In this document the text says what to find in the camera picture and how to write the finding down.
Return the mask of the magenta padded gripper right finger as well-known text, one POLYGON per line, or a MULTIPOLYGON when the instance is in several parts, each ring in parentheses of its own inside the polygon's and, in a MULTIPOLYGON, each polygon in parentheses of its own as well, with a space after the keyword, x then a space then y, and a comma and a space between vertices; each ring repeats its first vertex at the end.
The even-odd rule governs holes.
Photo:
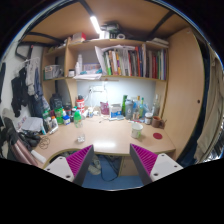
POLYGON ((130 155, 144 185, 182 169, 182 166, 165 153, 157 155, 135 144, 130 145, 130 155))

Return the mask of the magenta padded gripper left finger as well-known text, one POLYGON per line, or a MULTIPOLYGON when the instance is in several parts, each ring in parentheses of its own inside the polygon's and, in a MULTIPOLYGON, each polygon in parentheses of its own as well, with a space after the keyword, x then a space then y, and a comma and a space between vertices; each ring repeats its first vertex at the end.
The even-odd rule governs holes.
POLYGON ((89 145, 68 157, 59 156, 45 171, 81 186, 94 156, 94 147, 89 145))

